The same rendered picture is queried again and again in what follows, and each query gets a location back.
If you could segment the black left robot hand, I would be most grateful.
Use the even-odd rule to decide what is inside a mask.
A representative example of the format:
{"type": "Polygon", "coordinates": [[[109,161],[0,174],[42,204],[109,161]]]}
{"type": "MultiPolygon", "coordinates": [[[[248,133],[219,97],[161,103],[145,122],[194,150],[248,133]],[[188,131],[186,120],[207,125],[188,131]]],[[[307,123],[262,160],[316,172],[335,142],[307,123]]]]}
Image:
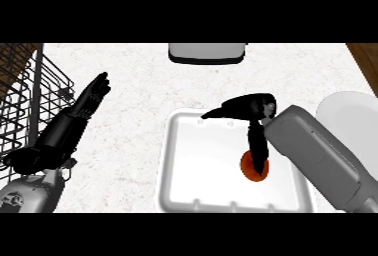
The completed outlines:
{"type": "Polygon", "coordinates": [[[104,72],[87,85],[74,105],[65,107],[53,117],[36,144],[6,155],[3,164],[12,167],[18,174],[30,175],[64,165],[75,151],[89,120],[109,91],[108,73],[104,72]]]}

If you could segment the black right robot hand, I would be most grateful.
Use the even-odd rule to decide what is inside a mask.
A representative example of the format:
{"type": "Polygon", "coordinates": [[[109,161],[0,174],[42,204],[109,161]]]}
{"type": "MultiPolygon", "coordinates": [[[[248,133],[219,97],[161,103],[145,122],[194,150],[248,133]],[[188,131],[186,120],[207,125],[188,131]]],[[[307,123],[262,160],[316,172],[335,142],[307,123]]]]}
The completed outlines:
{"type": "Polygon", "coordinates": [[[251,167],[259,175],[263,175],[269,158],[264,127],[275,118],[275,115],[275,96],[270,93],[256,93],[226,100],[219,108],[210,110],[201,116],[202,119],[228,118],[250,122],[247,138],[251,152],[251,167]]]}

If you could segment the white tray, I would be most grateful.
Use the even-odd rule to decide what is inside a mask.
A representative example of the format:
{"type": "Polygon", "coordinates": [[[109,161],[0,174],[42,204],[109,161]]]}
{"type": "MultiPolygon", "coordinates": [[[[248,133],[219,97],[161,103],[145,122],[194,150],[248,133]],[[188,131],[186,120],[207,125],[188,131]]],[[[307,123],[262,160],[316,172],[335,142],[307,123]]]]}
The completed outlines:
{"type": "Polygon", "coordinates": [[[267,177],[250,180],[241,170],[248,123],[204,119],[204,113],[177,109],[167,119],[155,190],[160,211],[312,213],[307,181],[288,158],[270,150],[267,177]]]}

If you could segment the red tomato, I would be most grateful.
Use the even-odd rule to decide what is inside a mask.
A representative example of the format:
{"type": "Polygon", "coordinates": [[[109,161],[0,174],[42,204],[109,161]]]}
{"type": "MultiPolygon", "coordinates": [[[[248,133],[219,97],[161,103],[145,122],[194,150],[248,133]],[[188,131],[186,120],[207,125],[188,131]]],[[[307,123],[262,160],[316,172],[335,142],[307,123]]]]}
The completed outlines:
{"type": "Polygon", "coordinates": [[[239,168],[245,178],[253,182],[262,182],[269,174],[269,162],[264,162],[263,173],[259,174],[253,166],[251,152],[247,151],[241,157],[239,168]]]}

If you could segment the white plate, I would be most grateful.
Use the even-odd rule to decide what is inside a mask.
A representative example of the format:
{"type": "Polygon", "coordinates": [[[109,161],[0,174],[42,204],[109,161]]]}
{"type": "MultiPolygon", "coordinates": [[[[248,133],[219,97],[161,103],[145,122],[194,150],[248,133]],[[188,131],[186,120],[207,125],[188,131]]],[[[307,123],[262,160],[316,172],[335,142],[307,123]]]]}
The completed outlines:
{"type": "Polygon", "coordinates": [[[316,118],[378,180],[378,98],[360,92],[337,92],[322,100],[316,118]]]}

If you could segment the grey appliance with dark base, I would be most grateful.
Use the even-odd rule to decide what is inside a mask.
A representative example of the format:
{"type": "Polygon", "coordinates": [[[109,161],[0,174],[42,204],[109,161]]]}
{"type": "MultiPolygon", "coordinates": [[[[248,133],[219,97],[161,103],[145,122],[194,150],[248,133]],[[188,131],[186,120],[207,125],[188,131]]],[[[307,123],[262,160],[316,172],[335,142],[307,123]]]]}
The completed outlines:
{"type": "Polygon", "coordinates": [[[244,60],[245,46],[245,43],[170,43],[168,58],[180,64],[238,64],[244,60]]]}

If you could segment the brown wooden cabinet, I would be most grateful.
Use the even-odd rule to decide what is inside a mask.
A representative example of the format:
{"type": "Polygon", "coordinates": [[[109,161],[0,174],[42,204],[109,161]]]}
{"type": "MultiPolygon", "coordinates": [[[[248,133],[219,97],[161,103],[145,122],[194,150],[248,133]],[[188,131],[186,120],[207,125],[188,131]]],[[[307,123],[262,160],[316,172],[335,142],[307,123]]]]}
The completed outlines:
{"type": "Polygon", "coordinates": [[[378,97],[378,43],[347,43],[347,48],[378,97]]]}

